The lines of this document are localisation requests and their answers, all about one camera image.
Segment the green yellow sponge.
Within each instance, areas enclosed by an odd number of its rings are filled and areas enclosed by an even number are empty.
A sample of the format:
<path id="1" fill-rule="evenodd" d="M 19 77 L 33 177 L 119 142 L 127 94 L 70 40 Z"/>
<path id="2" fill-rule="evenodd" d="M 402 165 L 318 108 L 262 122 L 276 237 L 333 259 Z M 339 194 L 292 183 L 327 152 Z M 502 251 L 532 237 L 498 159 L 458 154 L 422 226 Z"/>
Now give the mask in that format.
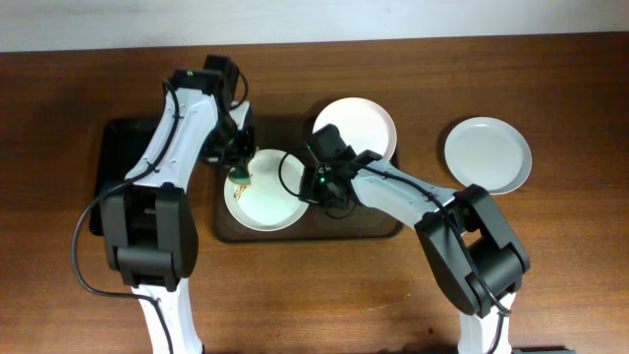
<path id="1" fill-rule="evenodd" d="M 250 185 L 251 173 L 249 171 L 249 164 L 252 159 L 253 158 L 250 155 L 231 157 L 229 160 L 229 165 L 231 166 L 231 169 L 227 173 L 228 180 L 236 185 Z"/>

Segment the white plate bottom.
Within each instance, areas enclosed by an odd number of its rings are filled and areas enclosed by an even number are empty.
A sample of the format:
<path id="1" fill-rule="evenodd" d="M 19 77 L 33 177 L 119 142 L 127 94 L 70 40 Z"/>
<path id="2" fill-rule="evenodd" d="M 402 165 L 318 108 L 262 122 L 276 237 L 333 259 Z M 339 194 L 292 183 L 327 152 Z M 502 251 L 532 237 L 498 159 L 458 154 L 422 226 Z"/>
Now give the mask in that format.
<path id="1" fill-rule="evenodd" d="M 305 166 L 294 155 L 279 149 L 262 149 L 256 153 L 249 164 L 249 185 L 225 179 L 223 195 L 227 209 L 246 228 L 278 231 L 306 213 L 309 205 L 288 193 L 279 180 L 278 168 L 283 157 L 282 181 L 291 192 L 298 193 Z"/>

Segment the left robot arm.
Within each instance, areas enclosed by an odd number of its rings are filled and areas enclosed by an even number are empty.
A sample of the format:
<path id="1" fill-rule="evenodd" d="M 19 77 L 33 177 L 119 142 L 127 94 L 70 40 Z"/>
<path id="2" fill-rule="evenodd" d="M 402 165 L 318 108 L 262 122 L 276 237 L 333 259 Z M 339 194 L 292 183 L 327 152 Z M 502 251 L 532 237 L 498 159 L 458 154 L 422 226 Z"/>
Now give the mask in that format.
<path id="1" fill-rule="evenodd" d="M 177 70 L 164 84 L 163 113 L 138 162 L 99 203 L 108 265 L 143 308 L 156 353 L 201 353 L 189 280 L 199 254 L 188 187 L 199 161 L 249 182 L 256 153 L 251 106 L 236 96 L 245 81 L 228 57 Z"/>

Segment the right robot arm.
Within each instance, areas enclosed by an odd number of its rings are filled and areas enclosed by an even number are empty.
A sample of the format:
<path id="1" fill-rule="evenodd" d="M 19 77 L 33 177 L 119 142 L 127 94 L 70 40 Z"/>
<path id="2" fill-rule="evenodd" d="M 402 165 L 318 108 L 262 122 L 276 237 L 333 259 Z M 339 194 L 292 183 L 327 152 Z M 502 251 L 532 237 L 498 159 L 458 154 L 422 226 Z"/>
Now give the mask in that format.
<path id="1" fill-rule="evenodd" d="M 414 228 L 437 285 L 459 312 L 458 352 L 512 352 L 509 317 L 530 258 L 487 190 L 421 181 L 371 150 L 355 153 L 331 124 L 305 146 L 314 164 L 302 178 L 301 201 L 374 208 Z"/>

